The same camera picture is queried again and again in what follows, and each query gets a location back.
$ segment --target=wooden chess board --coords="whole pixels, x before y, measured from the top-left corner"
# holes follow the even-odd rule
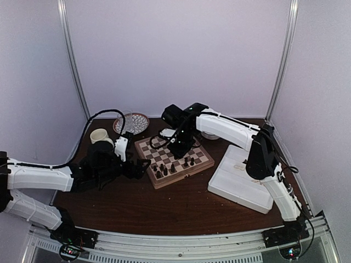
[[[160,138],[154,138],[152,144],[157,147],[164,142]],[[151,160],[151,165],[146,171],[155,189],[162,188],[214,166],[214,160],[202,146],[191,149],[182,159],[175,159],[169,149],[167,149],[167,146],[158,150],[152,149],[150,138],[136,141],[135,148],[140,158]],[[184,165],[186,158],[188,159],[188,166]],[[162,164],[168,170],[167,175],[164,175],[163,171],[161,171],[160,167]],[[156,176],[157,172],[154,171],[154,166],[156,166],[157,171],[161,172],[161,175]]]

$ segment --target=cup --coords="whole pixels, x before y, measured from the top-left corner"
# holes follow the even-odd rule
[[[108,141],[110,144],[114,146],[114,142],[109,138],[109,134],[105,129],[96,129],[90,133],[90,140],[92,144],[97,141]]]
[[[122,134],[126,133],[126,132],[130,132],[133,133],[133,113],[132,111],[122,111],[124,117],[126,118],[126,124],[124,125],[124,129],[122,131]]]

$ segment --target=mug handle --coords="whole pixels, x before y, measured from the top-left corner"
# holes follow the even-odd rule
[[[110,144],[113,145],[113,147],[115,147],[114,141],[112,141],[110,138],[105,138],[103,141],[108,141]]]

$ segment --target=table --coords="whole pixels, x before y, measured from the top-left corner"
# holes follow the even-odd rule
[[[262,119],[243,119],[262,125]],[[90,125],[76,161],[82,159],[88,145],[89,134],[104,128],[110,138],[113,119],[96,119]],[[134,137],[134,141],[157,134],[167,125],[161,119],[150,119],[148,129]],[[229,142],[218,139],[204,140],[202,145],[215,161],[211,167],[169,186],[155,190],[147,174],[140,179],[118,177],[105,186],[84,193],[59,192],[54,205],[66,208],[79,227],[102,231],[140,235],[209,235],[258,230],[282,225],[277,206],[267,214],[248,209],[207,191],[207,184],[222,159]],[[138,156],[134,145],[130,149]],[[301,191],[291,173],[286,173],[301,203]]]

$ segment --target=white wall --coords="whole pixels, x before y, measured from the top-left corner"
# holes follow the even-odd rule
[[[0,61],[0,150],[27,162],[66,161],[85,120],[55,0],[0,0]],[[46,202],[53,193],[30,192]],[[28,230],[0,214],[0,262],[19,262]]]
[[[290,1],[67,1],[73,48],[91,113],[160,116],[193,102],[263,117]]]
[[[273,123],[324,210],[342,262],[351,248],[351,2],[300,1]]]

